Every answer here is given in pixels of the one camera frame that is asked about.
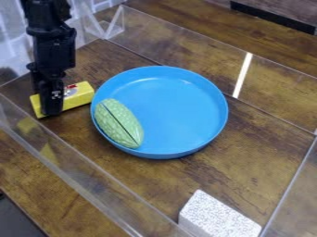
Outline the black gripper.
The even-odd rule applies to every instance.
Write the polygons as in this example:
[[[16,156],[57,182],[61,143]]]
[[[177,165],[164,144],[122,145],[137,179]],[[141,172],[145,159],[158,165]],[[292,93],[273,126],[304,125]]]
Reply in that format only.
[[[26,14],[26,33],[34,40],[34,61],[27,64],[33,89],[41,91],[42,113],[55,116],[63,109],[66,70],[75,66],[77,30],[67,0],[20,0]]]

